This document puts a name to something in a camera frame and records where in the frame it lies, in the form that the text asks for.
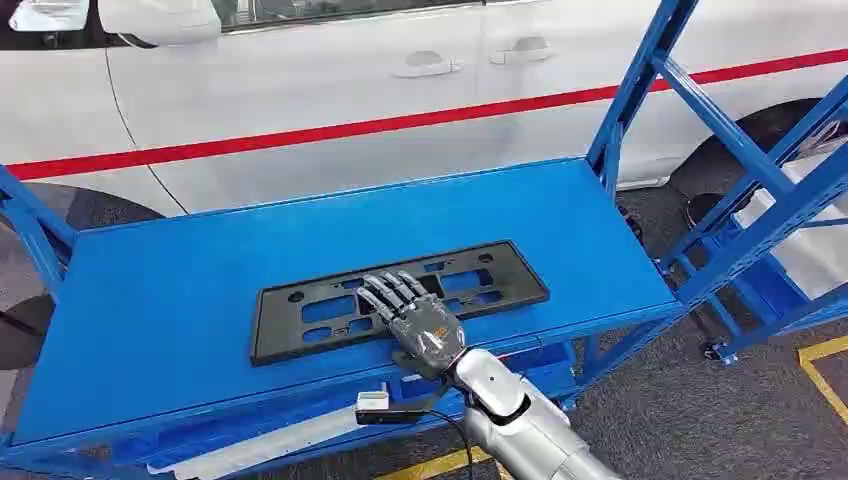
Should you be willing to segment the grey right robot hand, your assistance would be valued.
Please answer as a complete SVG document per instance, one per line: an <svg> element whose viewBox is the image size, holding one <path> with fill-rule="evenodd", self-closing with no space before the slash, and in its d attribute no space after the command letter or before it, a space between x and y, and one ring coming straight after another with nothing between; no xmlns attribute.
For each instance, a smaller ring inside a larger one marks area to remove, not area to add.
<svg viewBox="0 0 848 480"><path fill-rule="evenodd" d="M401 364L427 379L444 377L467 349L465 332L442 300L406 271L367 274L357 295L403 349Z"/></svg>

